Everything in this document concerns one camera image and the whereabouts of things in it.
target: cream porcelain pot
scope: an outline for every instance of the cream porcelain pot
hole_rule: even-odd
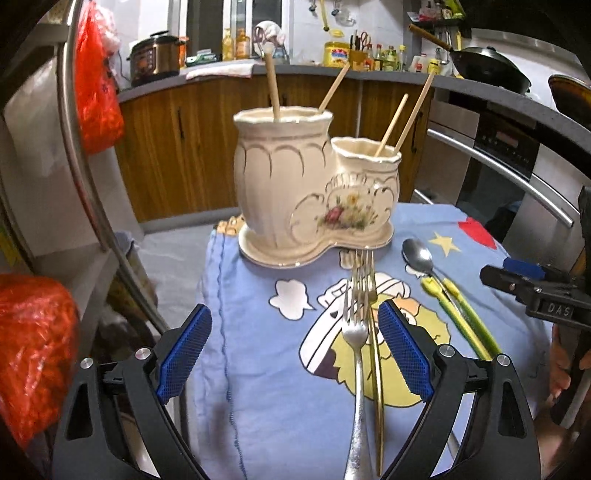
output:
[[[401,155],[364,138],[333,138],[333,115],[317,109],[248,110],[234,116],[238,205],[246,225],[243,254],[255,263],[290,268],[330,247],[377,248],[394,232],[389,221],[399,195]]]

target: blue gripper pad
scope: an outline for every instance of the blue gripper pad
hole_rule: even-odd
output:
[[[543,280],[546,277],[546,272],[541,266],[515,260],[511,257],[505,259],[503,268],[522,277],[531,278],[532,280]]]
[[[424,402],[430,400],[434,390],[429,361],[408,331],[412,326],[393,302],[385,301],[379,306],[378,326],[408,389]]]
[[[156,395],[162,405],[178,397],[195,366],[195,362],[212,332],[212,313],[205,305],[199,305],[185,321],[185,327],[177,342],[160,363],[160,383]]]

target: condiment bottle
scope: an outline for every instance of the condiment bottle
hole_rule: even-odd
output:
[[[222,60],[234,60],[234,39],[229,28],[224,30],[224,37],[222,39]]]
[[[240,28],[236,35],[236,58],[238,60],[249,59],[251,57],[251,39],[247,36],[246,30]]]
[[[396,69],[399,72],[406,70],[406,47],[404,45],[398,47],[398,65]]]
[[[375,49],[374,70],[382,70],[384,54],[382,53],[382,44],[378,43]]]
[[[368,44],[368,56],[365,59],[365,71],[368,72],[374,68],[374,46]]]

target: wok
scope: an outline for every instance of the wok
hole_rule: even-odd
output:
[[[468,47],[457,51],[422,28],[409,25],[408,29],[447,50],[457,71],[466,79],[503,87],[521,94],[531,87],[531,82],[517,66],[493,47]]]
[[[566,75],[551,75],[548,84],[558,111],[591,130],[591,87]]]

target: yellow star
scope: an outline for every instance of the yellow star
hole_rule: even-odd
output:
[[[448,256],[451,250],[455,250],[456,252],[462,251],[453,244],[452,237],[441,236],[437,232],[435,232],[435,238],[433,240],[429,240],[429,243],[439,245],[441,248],[443,248],[443,253],[445,256]]]

